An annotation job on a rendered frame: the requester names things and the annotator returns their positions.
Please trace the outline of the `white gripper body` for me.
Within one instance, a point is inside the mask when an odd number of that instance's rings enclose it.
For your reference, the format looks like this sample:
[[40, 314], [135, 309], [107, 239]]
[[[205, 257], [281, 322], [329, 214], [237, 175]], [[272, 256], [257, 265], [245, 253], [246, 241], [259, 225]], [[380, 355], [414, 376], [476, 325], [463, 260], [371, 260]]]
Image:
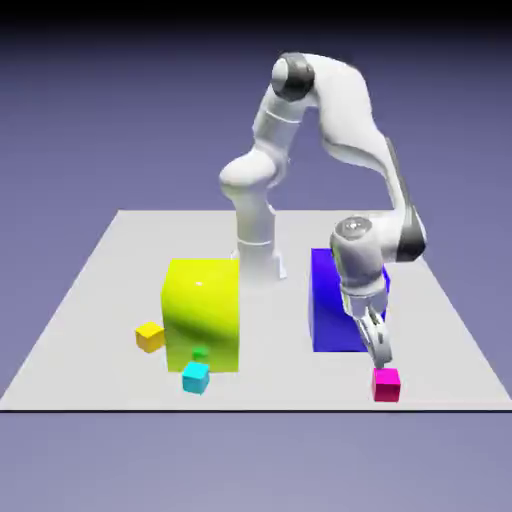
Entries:
[[374, 367], [383, 369], [392, 361], [389, 332], [380, 313], [367, 307], [365, 314], [356, 320], [362, 341], [370, 354]]

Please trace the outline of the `small magenta cube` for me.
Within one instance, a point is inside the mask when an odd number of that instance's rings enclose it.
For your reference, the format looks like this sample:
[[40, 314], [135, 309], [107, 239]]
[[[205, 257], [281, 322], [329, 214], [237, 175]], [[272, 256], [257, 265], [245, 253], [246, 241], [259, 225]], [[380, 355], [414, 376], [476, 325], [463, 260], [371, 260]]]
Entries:
[[376, 402], [399, 401], [401, 381], [396, 368], [374, 368], [372, 376], [372, 394]]

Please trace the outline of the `small cyan cube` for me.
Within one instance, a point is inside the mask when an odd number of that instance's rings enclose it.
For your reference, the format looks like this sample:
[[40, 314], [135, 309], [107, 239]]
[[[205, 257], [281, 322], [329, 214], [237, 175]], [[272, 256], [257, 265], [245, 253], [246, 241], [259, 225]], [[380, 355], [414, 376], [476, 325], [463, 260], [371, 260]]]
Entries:
[[201, 395], [210, 382], [209, 365], [190, 361], [182, 372], [182, 388], [185, 392]]

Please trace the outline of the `small yellow cube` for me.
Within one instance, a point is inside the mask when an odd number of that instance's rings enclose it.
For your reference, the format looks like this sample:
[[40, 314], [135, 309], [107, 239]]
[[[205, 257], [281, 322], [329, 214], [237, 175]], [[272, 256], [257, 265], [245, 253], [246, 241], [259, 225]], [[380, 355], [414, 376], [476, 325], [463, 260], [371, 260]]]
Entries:
[[164, 328], [154, 322], [147, 322], [135, 329], [136, 344], [145, 353], [152, 353], [165, 345]]

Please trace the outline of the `large blue box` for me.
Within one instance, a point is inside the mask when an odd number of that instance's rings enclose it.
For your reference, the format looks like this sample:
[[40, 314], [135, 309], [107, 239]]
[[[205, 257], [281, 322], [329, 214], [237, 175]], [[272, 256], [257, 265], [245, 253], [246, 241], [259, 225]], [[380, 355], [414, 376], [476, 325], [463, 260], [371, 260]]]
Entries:
[[367, 332], [343, 308], [340, 276], [329, 248], [310, 252], [308, 315], [314, 352], [367, 351]]

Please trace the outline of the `large yellow box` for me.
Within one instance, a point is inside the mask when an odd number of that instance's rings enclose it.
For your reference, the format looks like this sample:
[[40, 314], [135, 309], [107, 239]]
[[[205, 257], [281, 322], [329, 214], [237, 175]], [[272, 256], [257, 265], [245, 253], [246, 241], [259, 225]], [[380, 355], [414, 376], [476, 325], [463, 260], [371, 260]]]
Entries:
[[213, 373], [239, 371], [239, 262], [173, 258], [161, 290], [167, 369], [196, 361]]

